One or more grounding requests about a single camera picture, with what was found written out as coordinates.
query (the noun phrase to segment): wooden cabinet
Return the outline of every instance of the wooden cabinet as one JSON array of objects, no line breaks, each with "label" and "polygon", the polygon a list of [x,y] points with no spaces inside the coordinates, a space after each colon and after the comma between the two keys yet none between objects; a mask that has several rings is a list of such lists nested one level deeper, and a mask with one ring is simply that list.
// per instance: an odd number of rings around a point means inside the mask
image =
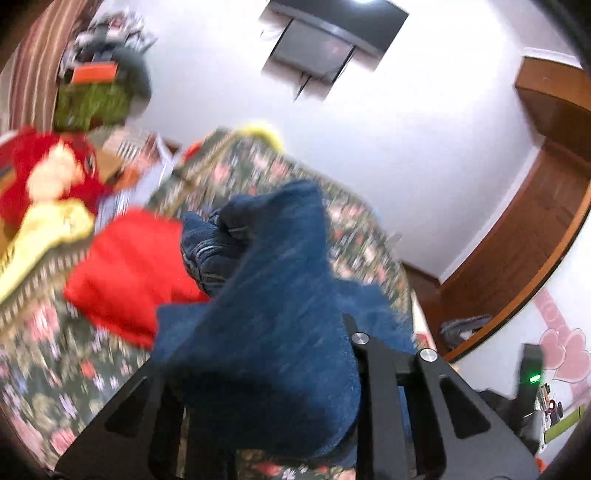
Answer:
[{"label": "wooden cabinet", "polygon": [[591,79],[585,72],[525,59],[515,87],[538,132],[591,165]]},{"label": "wooden cabinet", "polygon": [[574,67],[527,58],[515,88],[546,142],[499,221],[440,287],[444,315],[437,323],[494,317],[447,360],[484,341],[531,299],[564,257],[591,205],[591,79]]}]

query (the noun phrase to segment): floral blanket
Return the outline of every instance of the floral blanket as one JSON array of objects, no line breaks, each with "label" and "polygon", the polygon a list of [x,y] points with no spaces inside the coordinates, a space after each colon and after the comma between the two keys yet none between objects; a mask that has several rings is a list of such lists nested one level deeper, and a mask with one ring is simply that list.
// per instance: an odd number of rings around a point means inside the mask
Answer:
[{"label": "floral blanket", "polygon": [[[95,138],[100,148],[104,132]],[[335,274],[377,283],[393,308],[411,313],[410,288],[386,235],[355,195],[278,155],[263,142],[217,131],[152,196],[148,208],[166,217],[205,215],[234,194],[266,193],[298,178],[316,179],[330,218],[330,261]],[[4,414],[31,453],[49,468],[149,353],[93,327],[61,291],[89,242],[46,255],[20,289],[0,305],[0,392]],[[239,452],[240,479],[305,477],[352,480],[339,467],[281,466],[263,452]]]}]

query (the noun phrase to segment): orange box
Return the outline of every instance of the orange box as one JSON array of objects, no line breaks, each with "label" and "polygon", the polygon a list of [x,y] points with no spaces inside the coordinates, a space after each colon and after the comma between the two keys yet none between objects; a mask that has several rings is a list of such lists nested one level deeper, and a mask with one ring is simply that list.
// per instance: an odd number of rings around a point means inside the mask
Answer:
[{"label": "orange box", "polygon": [[113,83],[117,75],[117,62],[97,61],[74,69],[72,83]]}]

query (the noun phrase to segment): metal screw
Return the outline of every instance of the metal screw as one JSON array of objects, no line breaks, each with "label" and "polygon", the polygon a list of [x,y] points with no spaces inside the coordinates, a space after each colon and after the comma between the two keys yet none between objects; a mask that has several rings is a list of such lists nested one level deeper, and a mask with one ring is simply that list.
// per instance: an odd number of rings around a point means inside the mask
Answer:
[{"label": "metal screw", "polygon": [[351,341],[357,343],[357,345],[365,345],[369,342],[369,335],[363,332],[357,332],[351,335]]},{"label": "metal screw", "polygon": [[434,362],[437,360],[437,352],[432,348],[424,348],[421,350],[421,358],[426,362]]}]

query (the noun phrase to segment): pink heart sticker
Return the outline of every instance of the pink heart sticker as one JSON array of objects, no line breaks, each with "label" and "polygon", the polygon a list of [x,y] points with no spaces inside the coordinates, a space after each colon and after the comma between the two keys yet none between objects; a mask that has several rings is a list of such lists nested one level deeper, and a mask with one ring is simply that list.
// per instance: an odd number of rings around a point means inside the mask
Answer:
[{"label": "pink heart sticker", "polygon": [[540,346],[544,352],[544,369],[556,370],[566,359],[566,351],[558,343],[558,332],[548,329],[542,334]]},{"label": "pink heart sticker", "polygon": [[554,374],[555,380],[577,383],[591,373],[591,353],[585,350],[586,341],[581,329],[571,332],[564,346],[566,358]]}]

